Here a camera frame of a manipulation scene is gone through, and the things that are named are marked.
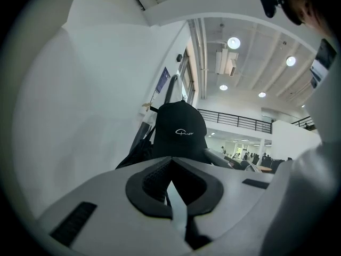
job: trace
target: black camera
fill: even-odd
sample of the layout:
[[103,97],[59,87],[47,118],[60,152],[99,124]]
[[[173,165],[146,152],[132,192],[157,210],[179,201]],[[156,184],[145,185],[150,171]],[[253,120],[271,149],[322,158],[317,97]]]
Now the black camera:
[[277,0],[261,0],[263,9],[265,11],[266,16],[269,18],[274,17],[276,13],[276,6],[278,5]]

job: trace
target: black cap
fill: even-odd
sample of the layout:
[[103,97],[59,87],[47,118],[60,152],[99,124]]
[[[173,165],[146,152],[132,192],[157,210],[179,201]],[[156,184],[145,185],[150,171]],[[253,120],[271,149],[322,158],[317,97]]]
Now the black cap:
[[302,21],[298,18],[297,14],[290,8],[288,0],[279,0],[279,4],[291,22],[298,26],[302,24]]
[[185,157],[210,164],[206,124],[202,115],[185,101],[167,103],[158,110],[152,157]]

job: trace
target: ceiling light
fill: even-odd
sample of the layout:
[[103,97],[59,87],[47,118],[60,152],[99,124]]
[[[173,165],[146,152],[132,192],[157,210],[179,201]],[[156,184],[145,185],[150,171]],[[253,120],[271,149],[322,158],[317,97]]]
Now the ceiling light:
[[220,90],[226,91],[228,89],[228,86],[223,84],[219,88],[220,88]]
[[296,58],[293,56],[290,56],[287,58],[287,66],[293,66],[296,63]]
[[228,46],[231,49],[237,49],[240,47],[240,41],[238,38],[232,37],[228,40]]

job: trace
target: black railing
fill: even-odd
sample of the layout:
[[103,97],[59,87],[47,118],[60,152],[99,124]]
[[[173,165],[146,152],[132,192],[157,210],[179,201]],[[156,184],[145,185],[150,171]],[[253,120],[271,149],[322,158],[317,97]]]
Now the black railing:
[[292,124],[307,130],[315,130],[315,124],[310,116],[302,118],[299,121],[293,122]]
[[204,120],[272,134],[272,124],[257,119],[198,109]]

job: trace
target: white logo on cap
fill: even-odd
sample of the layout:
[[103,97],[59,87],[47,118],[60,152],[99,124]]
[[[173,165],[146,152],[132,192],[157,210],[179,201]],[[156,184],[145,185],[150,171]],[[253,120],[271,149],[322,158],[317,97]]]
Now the white logo on cap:
[[183,134],[186,134],[186,135],[192,135],[194,133],[186,133],[186,130],[183,130],[183,129],[178,129],[175,131],[176,134],[179,134],[179,135],[183,135]]

